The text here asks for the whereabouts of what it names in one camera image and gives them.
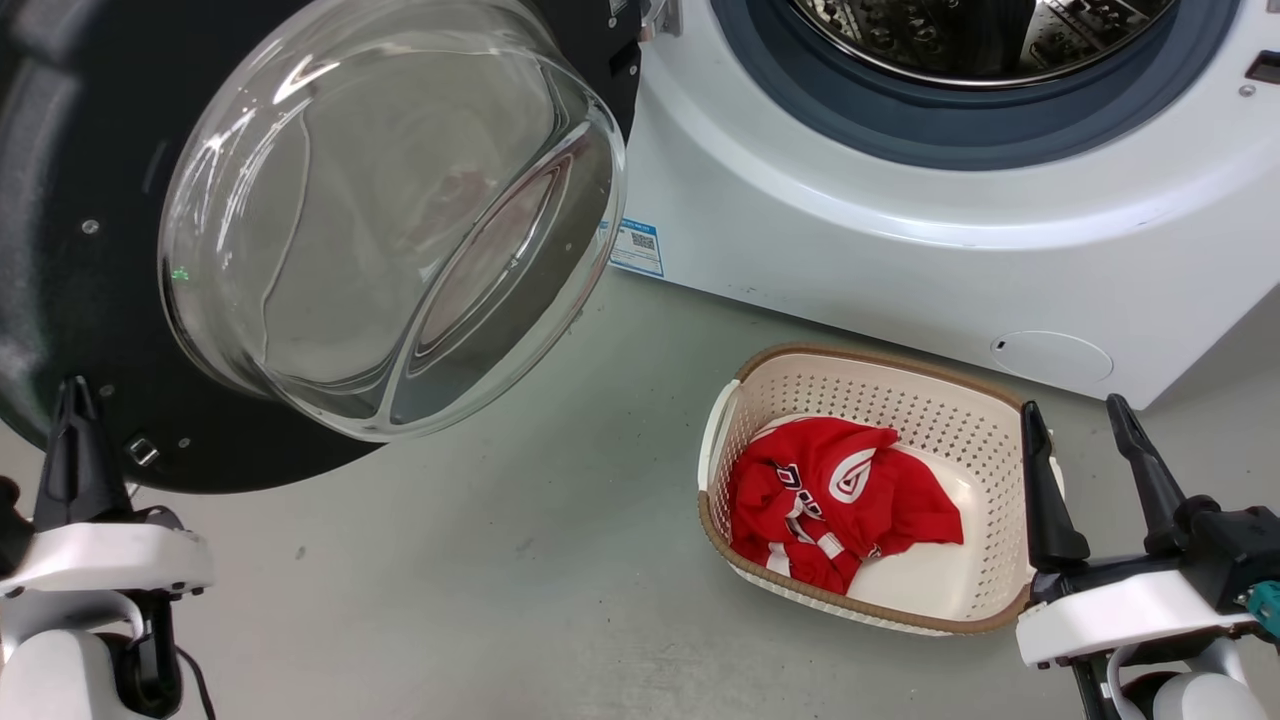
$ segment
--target beige plastic basket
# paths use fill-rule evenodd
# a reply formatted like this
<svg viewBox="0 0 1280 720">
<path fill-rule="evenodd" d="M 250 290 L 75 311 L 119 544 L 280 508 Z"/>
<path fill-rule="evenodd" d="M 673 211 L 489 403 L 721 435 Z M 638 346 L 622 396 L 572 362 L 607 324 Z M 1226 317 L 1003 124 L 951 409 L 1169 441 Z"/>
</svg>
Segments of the beige plastic basket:
<svg viewBox="0 0 1280 720">
<path fill-rule="evenodd" d="M 995 630 L 1021 612 L 1032 575 L 1020 407 L 1002 389 L 908 360 L 799 345 L 768 350 L 726 386 L 707 421 L 698 468 L 703 529 L 739 575 L 801 605 L 925 635 Z M 929 465 L 960 510 L 964 544 L 916 544 L 868 562 L 847 597 L 733 552 L 733 461 L 756 430 L 795 414 L 896 428 L 900 447 Z"/>
</svg>

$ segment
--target washing machine door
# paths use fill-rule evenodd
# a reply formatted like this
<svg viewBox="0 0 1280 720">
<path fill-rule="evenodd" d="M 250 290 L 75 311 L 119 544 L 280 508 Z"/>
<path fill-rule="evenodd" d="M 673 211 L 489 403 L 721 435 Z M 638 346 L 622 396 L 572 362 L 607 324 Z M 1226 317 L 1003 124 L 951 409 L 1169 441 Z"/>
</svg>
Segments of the washing machine door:
<svg viewBox="0 0 1280 720">
<path fill-rule="evenodd" d="M 145 484 L 312 477 L 493 401 L 607 263 L 635 0 L 0 17 L 0 414 L 37 445 L 81 374 Z"/>
</svg>

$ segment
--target concrete floor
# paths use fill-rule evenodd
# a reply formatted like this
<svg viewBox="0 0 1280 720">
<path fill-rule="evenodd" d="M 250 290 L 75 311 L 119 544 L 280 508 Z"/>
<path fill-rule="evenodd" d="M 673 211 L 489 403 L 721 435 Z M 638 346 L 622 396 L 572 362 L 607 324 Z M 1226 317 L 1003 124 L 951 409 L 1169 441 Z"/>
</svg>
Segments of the concrete floor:
<svg viewBox="0 0 1280 720">
<path fill-rule="evenodd" d="M 1280 293 L 1143 421 L 1188 495 L 1280 507 Z M 787 341 L 878 346 L 608 273 L 526 382 L 468 421 L 275 491 L 143 491 L 214 548 L 219 585 L 177 609 L 224 717 L 992 719 L 1080 716 L 1071 674 L 1019 661 L 1012 630 L 919 638 L 739 579 L 695 511 L 716 395 Z M 1100 402 L 980 370 L 1041 401 L 1096 556 L 1142 516 Z M 0 471 L 40 455 L 0 433 Z M 1280 717 L 1270 647 L 1242 643 Z M 179 715 L 200 717 L 193 700 Z"/>
</svg>

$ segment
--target brown basket rim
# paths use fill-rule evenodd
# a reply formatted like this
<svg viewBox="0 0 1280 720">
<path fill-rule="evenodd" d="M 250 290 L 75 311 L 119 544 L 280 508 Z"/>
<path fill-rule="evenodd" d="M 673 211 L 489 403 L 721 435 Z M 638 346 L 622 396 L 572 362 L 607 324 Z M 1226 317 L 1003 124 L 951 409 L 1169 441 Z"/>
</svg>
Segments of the brown basket rim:
<svg viewBox="0 0 1280 720">
<path fill-rule="evenodd" d="M 920 375 L 931 377 L 938 380 L 957 384 L 960 387 L 969 388 L 975 392 L 995 397 L 1016 411 L 1021 411 L 1021 400 L 1009 392 L 1005 388 L 993 386 L 974 378 L 960 375 L 938 368 L 936 365 L 929 365 L 927 363 L 919 363 L 915 360 L 908 360 L 905 357 L 896 357 L 892 355 L 883 355 L 877 352 L 854 352 L 838 347 L 818 345 L 818 343 L 787 343 L 771 347 L 763 352 L 755 355 L 742 365 L 739 370 L 736 378 L 739 382 L 746 382 L 748 377 L 754 373 L 760 365 L 773 360 L 774 357 L 781 357 L 785 355 L 817 355 L 823 357 L 840 357 L 845 360 L 856 360 L 861 363 L 868 363 L 872 365 L 884 365 L 888 368 L 896 368 L 900 370 L 908 370 Z M 768 568 L 762 568 L 737 552 L 735 552 L 728 542 L 721 537 L 719 532 L 716 529 L 716 524 L 712 521 L 712 509 L 710 509 L 710 495 L 707 491 L 698 491 L 698 518 L 703 524 L 703 532 L 707 534 L 707 539 L 710 541 L 712 547 L 716 552 L 737 570 L 754 575 L 772 583 L 774 585 L 783 587 L 796 594 L 803 594 L 808 598 L 817 600 L 819 602 L 826 602 L 833 605 L 842 610 L 849 610 L 851 612 L 859 612 L 861 615 L 868 615 L 870 618 L 877 618 L 881 620 L 888 620 L 891 623 L 900 623 L 904 625 L 914 625 L 916 628 L 924 628 L 928 630 L 938 630 L 942 633 L 951 633 L 957 635 L 973 635 L 989 633 L 1011 624 L 1014 620 L 1021 615 L 1023 609 L 1027 607 L 1030 601 L 1030 584 L 1023 585 L 1023 589 L 1014 597 L 1004 610 L 992 615 L 991 618 L 984 618 L 982 620 L 942 620 L 940 618 L 931 618 L 928 615 L 915 615 L 914 612 L 902 612 L 901 610 L 893 610 L 890 607 L 882 607 L 879 605 L 870 605 L 868 602 L 861 602 L 845 597 L 842 594 L 836 594 L 822 588 L 815 588 L 813 585 L 801 583 L 800 580 L 783 577 Z"/>
</svg>

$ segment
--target blue and white label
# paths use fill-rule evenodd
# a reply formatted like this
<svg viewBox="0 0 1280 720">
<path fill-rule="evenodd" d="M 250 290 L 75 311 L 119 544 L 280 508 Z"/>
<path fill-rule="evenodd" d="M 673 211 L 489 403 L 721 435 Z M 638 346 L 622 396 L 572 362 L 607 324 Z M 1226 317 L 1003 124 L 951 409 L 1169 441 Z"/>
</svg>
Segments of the blue and white label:
<svg viewBox="0 0 1280 720">
<path fill-rule="evenodd" d="M 646 275 L 664 277 L 662 250 L 658 247 L 658 228 L 623 218 L 609 263 Z"/>
</svg>

